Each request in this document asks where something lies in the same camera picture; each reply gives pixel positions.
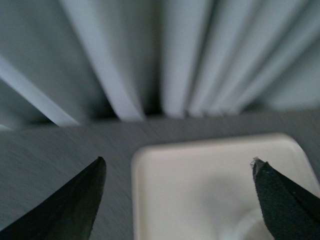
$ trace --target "cream plastic dish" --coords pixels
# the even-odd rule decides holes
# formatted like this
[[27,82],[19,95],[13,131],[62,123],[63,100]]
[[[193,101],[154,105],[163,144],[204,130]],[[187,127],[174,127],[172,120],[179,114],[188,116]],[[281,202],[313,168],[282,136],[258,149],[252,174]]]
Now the cream plastic dish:
[[284,134],[148,146],[132,161],[135,240],[272,240],[250,162],[259,157],[320,197],[301,147]]

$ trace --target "white tray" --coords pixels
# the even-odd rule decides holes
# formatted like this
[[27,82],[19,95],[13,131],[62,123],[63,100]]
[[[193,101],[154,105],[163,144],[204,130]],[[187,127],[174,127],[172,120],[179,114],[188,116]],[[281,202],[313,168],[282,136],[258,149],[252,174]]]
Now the white tray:
[[259,210],[254,157],[320,196],[304,151],[284,134],[148,146],[131,168],[134,239],[272,239]]

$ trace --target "gray surface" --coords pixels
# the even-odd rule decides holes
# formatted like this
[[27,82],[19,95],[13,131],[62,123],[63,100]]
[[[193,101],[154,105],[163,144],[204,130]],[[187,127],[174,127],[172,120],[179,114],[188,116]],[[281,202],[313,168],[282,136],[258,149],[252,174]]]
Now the gray surface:
[[319,179],[319,120],[320,110],[310,110],[3,132],[0,228],[34,208],[102,156],[107,162],[107,177],[91,239],[133,239],[130,162],[135,151],[146,145],[285,133],[304,149]]

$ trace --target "white curtain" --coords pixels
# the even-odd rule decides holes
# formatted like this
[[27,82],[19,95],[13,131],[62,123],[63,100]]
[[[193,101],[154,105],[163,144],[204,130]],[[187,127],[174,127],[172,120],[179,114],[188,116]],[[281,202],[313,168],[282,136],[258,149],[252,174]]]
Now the white curtain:
[[320,103],[319,0],[0,0],[0,129]]

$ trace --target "gray table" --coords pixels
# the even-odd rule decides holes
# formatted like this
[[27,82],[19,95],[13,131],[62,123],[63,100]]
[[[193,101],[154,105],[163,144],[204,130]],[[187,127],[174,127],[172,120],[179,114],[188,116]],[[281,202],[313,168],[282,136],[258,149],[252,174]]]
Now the gray table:
[[264,133],[285,133],[306,152],[320,179],[320,110],[247,113],[199,119],[100,122],[0,134],[0,228],[37,206],[89,165],[107,162],[93,240],[133,239],[131,158],[146,145]]

